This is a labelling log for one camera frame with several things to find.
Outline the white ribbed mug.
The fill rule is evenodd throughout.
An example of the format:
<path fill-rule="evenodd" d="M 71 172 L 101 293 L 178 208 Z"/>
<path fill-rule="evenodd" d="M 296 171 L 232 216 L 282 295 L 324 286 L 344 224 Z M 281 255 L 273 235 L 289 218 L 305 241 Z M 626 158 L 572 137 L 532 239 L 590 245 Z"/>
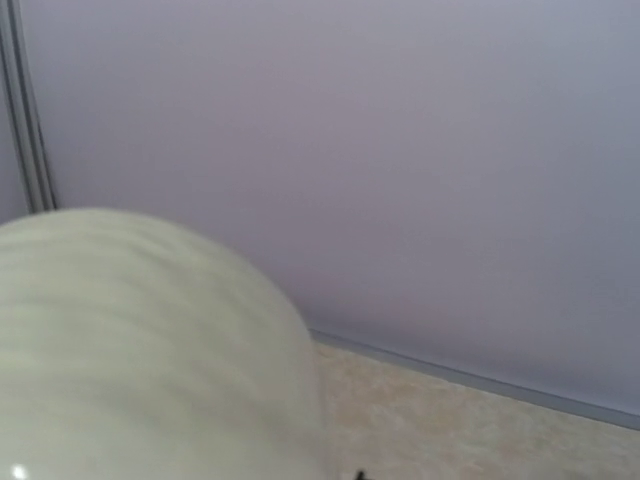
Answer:
<path fill-rule="evenodd" d="M 1 228 L 5 479 L 332 479 L 300 314 L 176 224 L 72 209 Z"/>

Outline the left frame post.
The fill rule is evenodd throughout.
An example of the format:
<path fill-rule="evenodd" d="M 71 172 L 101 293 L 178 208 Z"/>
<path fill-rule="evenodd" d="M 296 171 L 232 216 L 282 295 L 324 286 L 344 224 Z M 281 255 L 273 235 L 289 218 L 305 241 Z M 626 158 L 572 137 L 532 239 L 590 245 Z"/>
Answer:
<path fill-rule="evenodd" d="M 58 208 L 58 202 L 31 82 L 17 1 L 1 3 L 1 82 L 28 211 L 54 211 Z"/>

